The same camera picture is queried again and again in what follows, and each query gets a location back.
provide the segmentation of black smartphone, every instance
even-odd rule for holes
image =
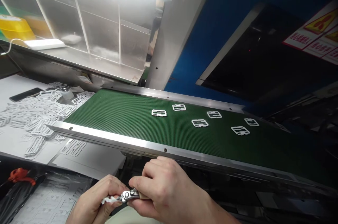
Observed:
[[[17,94],[15,96],[10,97],[10,100],[13,101],[13,102],[17,102],[17,101],[20,101],[20,100],[22,100],[26,97],[33,96],[33,95],[39,93],[40,91],[42,91],[42,89],[40,89],[40,88],[31,89],[31,90],[28,90],[26,92],[23,92],[23,93],[20,93],[20,94]]]

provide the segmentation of small white bottle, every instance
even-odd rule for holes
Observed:
[[[66,86],[61,89],[61,95],[64,99],[71,100],[74,97],[73,92],[69,89],[69,86]]]

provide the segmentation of red and white sign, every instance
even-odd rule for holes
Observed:
[[[338,0],[327,4],[283,43],[338,65],[334,57],[338,47]]]

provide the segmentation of conveyor belt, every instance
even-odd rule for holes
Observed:
[[[185,104],[186,111],[174,111],[177,102],[101,89],[65,122],[130,136],[185,150],[237,160],[290,172],[330,185],[326,172],[298,137],[263,121],[249,126],[245,114],[218,110],[222,118],[210,119],[215,110]],[[154,117],[152,109],[166,110],[167,117]],[[209,126],[196,128],[193,119],[205,119]],[[231,127],[244,126],[249,135],[236,135]]]

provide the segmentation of human hand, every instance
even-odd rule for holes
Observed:
[[[66,224],[103,224],[110,213],[122,202],[106,202],[101,205],[107,196],[120,196],[129,189],[116,177],[107,175],[98,181],[92,188],[81,195],[75,207],[71,211]]]
[[[129,185],[151,199],[128,202],[141,216],[174,224],[212,223],[215,203],[172,159],[150,160]]]

